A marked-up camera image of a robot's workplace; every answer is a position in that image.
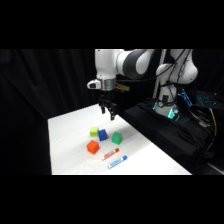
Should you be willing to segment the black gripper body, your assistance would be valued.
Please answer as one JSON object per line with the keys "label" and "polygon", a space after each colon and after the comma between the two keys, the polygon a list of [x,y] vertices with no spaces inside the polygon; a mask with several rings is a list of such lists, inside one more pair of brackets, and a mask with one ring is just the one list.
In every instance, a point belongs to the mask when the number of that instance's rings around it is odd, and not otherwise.
{"label": "black gripper body", "polygon": [[114,91],[100,91],[99,92],[99,106],[105,107],[111,113],[115,111],[116,103],[114,100],[115,92]]}

